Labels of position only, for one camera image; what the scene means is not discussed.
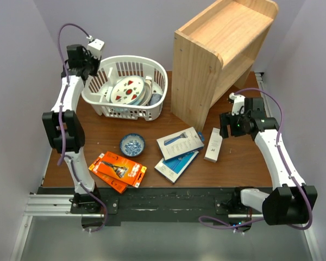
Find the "top orange razor package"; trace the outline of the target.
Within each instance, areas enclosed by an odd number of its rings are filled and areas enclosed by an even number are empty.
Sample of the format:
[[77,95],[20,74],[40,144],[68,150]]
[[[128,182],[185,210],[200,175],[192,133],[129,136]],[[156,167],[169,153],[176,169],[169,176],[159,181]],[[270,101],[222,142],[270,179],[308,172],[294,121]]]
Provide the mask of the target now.
[[135,188],[140,186],[147,170],[142,164],[109,151],[101,153],[92,166],[98,177],[103,174]]

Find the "white slim razor box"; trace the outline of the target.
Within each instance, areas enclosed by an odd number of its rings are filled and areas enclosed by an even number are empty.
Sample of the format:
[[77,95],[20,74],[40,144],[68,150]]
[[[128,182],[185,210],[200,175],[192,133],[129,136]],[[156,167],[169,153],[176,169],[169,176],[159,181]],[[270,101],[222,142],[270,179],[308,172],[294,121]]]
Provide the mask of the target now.
[[208,146],[205,151],[204,159],[210,162],[217,162],[220,153],[223,137],[220,135],[220,129],[213,128]]

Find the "bottom orange razor package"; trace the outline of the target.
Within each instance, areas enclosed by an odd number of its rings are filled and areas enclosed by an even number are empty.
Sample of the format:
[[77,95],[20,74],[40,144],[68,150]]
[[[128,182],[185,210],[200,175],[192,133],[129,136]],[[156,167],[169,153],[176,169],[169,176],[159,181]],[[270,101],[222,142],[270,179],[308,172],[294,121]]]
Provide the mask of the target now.
[[101,153],[97,159],[89,166],[89,170],[93,172],[97,177],[101,180],[105,181],[106,184],[111,186],[114,190],[122,194],[128,187],[128,185],[118,179],[110,177],[102,172],[98,171],[98,167],[100,165],[101,160],[104,158],[105,154]]

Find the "orange razor package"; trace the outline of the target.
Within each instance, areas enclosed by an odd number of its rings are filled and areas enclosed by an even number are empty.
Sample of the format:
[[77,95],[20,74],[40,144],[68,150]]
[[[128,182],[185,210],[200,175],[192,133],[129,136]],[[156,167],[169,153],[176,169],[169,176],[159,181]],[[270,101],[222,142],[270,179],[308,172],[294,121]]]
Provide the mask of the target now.
[[101,153],[92,166],[98,177],[103,174],[135,188],[140,186],[147,170],[142,164],[109,151]]
[[93,172],[97,177],[101,180],[105,181],[106,184],[111,186],[114,190],[122,194],[128,187],[128,185],[118,179],[110,177],[102,172],[98,171],[98,167],[100,165],[101,160],[104,158],[105,154],[101,153],[97,159],[89,166],[89,170]]

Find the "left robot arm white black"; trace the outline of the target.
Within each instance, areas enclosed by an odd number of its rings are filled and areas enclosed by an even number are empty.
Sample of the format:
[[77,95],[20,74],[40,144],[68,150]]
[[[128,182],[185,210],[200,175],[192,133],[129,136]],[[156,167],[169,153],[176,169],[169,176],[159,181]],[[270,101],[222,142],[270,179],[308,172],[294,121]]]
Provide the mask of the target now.
[[102,200],[84,156],[85,133],[77,117],[76,108],[85,82],[94,76],[100,60],[82,45],[67,47],[67,60],[61,73],[61,90],[53,108],[42,115],[42,122],[51,148],[60,154],[74,182],[74,196],[70,200],[72,212],[83,210],[97,213]]

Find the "white plate with card suits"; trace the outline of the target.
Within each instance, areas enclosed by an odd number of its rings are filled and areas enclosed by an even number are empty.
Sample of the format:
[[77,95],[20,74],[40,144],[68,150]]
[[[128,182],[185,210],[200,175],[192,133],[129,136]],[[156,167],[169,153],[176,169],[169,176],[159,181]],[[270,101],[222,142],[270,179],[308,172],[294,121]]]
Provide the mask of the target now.
[[139,76],[128,76],[121,79],[112,89],[110,101],[114,104],[135,104],[142,97],[145,84]]

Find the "blue razor box grey back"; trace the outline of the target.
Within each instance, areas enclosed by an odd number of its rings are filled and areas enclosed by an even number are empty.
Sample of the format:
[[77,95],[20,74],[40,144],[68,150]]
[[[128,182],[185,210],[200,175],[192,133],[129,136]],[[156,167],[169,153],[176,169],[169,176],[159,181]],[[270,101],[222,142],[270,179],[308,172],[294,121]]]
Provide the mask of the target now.
[[165,160],[170,160],[204,147],[204,143],[194,127],[167,135],[156,141]]

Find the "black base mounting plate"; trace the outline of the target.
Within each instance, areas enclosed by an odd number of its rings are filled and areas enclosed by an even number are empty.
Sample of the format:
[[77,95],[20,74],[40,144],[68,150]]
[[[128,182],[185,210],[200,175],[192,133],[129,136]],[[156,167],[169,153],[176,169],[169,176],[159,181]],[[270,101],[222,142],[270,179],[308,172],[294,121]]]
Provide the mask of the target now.
[[71,188],[39,188],[36,196],[49,204],[49,213],[65,205],[62,213],[80,216],[83,228],[96,228],[102,223],[120,226],[124,222],[198,221],[216,227],[226,222],[237,227],[262,217],[257,210],[233,205],[234,192],[235,188],[128,188],[119,194],[112,188],[100,188],[100,200],[106,209],[97,213],[73,213]]

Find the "wooden two-tier shelf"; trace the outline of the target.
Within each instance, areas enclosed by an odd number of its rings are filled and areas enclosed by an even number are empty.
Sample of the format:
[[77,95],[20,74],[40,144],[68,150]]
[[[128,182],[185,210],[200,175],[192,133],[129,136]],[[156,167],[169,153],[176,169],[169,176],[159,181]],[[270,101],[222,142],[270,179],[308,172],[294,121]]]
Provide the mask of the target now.
[[244,87],[278,12],[274,1],[215,1],[177,29],[171,112],[202,131],[227,90]]

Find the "blue patterned small bowl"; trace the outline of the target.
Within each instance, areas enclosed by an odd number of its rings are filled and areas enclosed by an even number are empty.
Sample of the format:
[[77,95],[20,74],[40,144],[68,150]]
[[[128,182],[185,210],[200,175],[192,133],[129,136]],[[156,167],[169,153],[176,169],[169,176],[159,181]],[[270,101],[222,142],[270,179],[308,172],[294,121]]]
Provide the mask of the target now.
[[136,133],[125,135],[120,141],[120,150],[127,157],[137,157],[145,149],[144,138]]

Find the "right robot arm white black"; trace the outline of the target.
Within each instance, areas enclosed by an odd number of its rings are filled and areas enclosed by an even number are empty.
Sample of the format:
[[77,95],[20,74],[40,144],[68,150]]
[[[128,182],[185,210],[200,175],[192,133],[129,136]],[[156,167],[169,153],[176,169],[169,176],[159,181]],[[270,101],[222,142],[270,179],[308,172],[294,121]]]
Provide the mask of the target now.
[[220,135],[222,138],[251,136],[265,160],[273,189],[268,194],[251,187],[235,188],[231,199],[233,211],[242,214],[252,208],[263,214],[268,225],[308,228],[312,224],[317,190],[307,185],[295,169],[277,120],[267,117],[262,98],[232,93],[229,100],[232,110],[220,115]]

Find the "aluminium rail frame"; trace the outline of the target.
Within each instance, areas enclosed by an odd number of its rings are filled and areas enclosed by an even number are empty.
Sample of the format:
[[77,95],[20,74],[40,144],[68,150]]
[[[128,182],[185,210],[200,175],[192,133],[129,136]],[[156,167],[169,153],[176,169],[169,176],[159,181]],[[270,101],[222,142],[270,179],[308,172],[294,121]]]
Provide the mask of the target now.
[[109,211],[106,225],[96,212],[74,210],[74,188],[67,167],[50,163],[45,181],[28,197],[23,215],[21,246],[16,260],[312,260],[306,233],[286,225],[254,223],[245,233],[221,226],[211,217],[242,221],[244,212],[227,217],[222,203],[236,187],[252,186],[270,192],[274,184],[269,159],[249,135],[222,142],[218,162],[198,156],[176,184],[154,170],[162,154],[156,140],[187,128],[171,113],[167,93],[161,115],[154,121],[98,116],[80,101],[78,116],[86,132],[85,157],[91,164],[102,152],[119,153],[126,133],[141,134],[146,147],[136,161],[147,167],[139,188],[119,194],[101,180],[97,185]]

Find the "white plastic dish basket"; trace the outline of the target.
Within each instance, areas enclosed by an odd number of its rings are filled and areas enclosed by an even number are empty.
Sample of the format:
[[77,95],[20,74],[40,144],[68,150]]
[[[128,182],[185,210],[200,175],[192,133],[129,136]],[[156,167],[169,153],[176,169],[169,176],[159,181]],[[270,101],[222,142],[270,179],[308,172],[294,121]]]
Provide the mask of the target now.
[[89,77],[81,96],[98,115],[132,119],[157,119],[168,90],[165,69],[156,61],[118,55],[101,61]]

